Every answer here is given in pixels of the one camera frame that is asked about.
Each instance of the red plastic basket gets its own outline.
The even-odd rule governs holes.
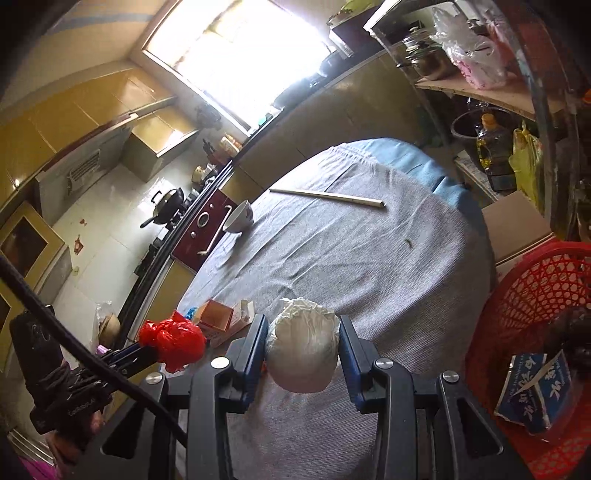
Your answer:
[[[551,242],[526,255],[499,283],[478,321],[466,355],[466,383],[492,413],[511,356],[541,351],[548,323],[570,306],[591,308],[591,245]],[[538,480],[556,480],[576,466],[591,443],[591,385],[560,444],[548,444],[494,417]]]

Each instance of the bright window light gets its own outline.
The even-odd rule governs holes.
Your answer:
[[[183,0],[147,50],[249,127],[330,53],[314,28],[269,0]]]

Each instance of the white stick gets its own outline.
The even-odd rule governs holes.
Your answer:
[[[341,202],[358,203],[360,205],[368,205],[370,207],[384,208],[386,204],[383,200],[368,199],[364,197],[355,197],[352,195],[341,195],[340,193],[316,192],[314,190],[290,190],[290,189],[276,189],[270,188],[269,192],[274,193],[292,193],[294,195],[305,195],[308,197],[316,197],[329,200],[340,200]]]

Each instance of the crumpled red plastic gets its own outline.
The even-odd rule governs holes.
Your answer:
[[[138,341],[141,346],[154,347],[158,361],[165,363],[170,373],[195,363],[205,353],[206,339],[201,328],[179,312],[160,323],[146,320],[139,330]]]

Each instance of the red oven door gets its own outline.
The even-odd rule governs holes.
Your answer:
[[[223,235],[222,226],[236,204],[216,190],[173,250],[173,258],[197,272]]]

